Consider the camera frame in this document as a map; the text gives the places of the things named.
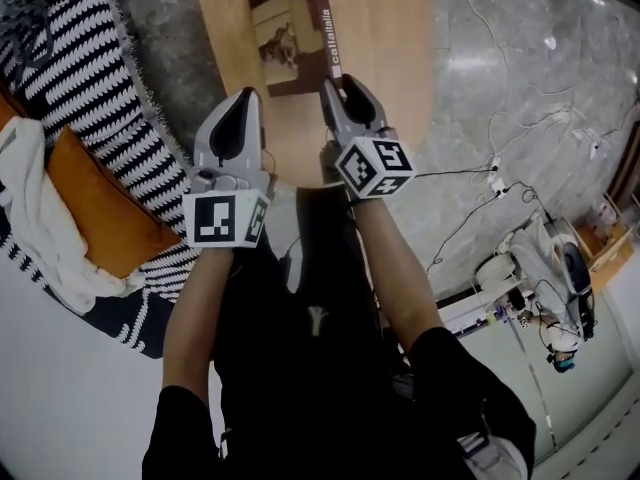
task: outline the black sleeve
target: black sleeve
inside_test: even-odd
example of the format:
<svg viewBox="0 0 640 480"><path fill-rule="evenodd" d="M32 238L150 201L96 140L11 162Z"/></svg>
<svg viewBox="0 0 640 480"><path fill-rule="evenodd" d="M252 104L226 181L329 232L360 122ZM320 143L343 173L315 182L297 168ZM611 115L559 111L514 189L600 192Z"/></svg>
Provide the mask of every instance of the black sleeve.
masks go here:
<svg viewBox="0 0 640 480"><path fill-rule="evenodd" d="M220 463L207 406L185 388L164 388L142 462L143 480L215 478Z"/></svg>
<svg viewBox="0 0 640 480"><path fill-rule="evenodd" d="M415 342L409 361L414 398L440 428L456 438L474 432L511 441L533 471L536 425L520 399L491 370L474 359L443 328L430 329Z"/></svg>

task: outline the striped cushion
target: striped cushion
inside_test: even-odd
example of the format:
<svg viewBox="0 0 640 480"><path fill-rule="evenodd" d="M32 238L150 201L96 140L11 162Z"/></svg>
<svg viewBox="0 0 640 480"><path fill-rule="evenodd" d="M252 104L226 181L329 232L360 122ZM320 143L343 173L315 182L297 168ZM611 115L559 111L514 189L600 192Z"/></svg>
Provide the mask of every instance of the striped cushion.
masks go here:
<svg viewBox="0 0 640 480"><path fill-rule="evenodd" d="M54 37L50 61L38 70L27 68L16 85L13 51L9 44L0 45L0 74L12 92L29 103L32 115L39 114L48 144L69 125L144 206L184 238L181 198L190 189L189 164L141 81L131 54L134 45L116 0L55 0L49 18ZM44 51L42 30L34 57ZM0 248L17 268L50 292L40 272L14 243L0 213ZM116 299L111 304L101 301L87 320L128 346L158 356L166 322L149 322L154 314L148 311L149 304L162 304L164 299L170 307L175 302L198 254L185 244L162 253L141 267L147 282L142 293L127 302L131 310L126 315L113 310L122 302ZM166 306L158 313L168 318ZM114 324L114 319L122 321ZM147 338L154 340L152 353L141 338L145 326L156 329L158 335Z"/></svg>

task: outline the marker cube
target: marker cube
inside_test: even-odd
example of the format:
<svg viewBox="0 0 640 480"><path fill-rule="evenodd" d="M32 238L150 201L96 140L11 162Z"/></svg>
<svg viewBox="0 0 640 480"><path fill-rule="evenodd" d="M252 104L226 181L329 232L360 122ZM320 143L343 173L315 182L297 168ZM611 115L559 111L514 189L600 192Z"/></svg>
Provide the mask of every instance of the marker cube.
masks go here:
<svg viewBox="0 0 640 480"><path fill-rule="evenodd" d="M191 247L255 248L270 200L258 189L210 190L182 197Z"/></svg>
<svg viewBox="0 0 640 480"><path fill-rule="evenodd" d="M372 137L354 137L336 167L360 199L396 194L417 174L402 142Z"/></svg>

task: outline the round wooden table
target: round wooden table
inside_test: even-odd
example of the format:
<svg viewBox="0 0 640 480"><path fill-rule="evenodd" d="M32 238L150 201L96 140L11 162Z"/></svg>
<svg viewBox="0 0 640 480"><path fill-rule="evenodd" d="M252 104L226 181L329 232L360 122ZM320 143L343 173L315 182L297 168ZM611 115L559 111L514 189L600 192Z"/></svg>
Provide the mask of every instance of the round wooden table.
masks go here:
<svg viewBox="0 0 640 480"><path fill-rule="evenodd" d="M326 126L318 94L271 98L260 65L248 0L200 0L227 94L255 87L263 101L267 150L278 178L324 186ZM431 0L330 0L342 70L382 102L390 126L417 147L431 122ZM273 160L265 158L265 168Z"/></svg>

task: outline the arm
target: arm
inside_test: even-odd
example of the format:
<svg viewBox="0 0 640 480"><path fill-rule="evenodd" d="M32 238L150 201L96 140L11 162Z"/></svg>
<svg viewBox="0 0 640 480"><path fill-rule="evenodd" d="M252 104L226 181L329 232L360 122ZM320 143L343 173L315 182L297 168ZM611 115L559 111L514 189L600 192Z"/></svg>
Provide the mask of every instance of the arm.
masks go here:
<svg viewBox="0 0 640 480"><path fill-rule="evenodd" d="M164 338L162 387L181 386L208 405L211 349L233 263L230 249L204 249L176 302Z"/></svg>
<svg viewBox="0 0 640 480"><path fill-rule="evenodd" d="M354 213L380 307L408 353L423 332L443 327L429 279L382 200Z"/></svg>

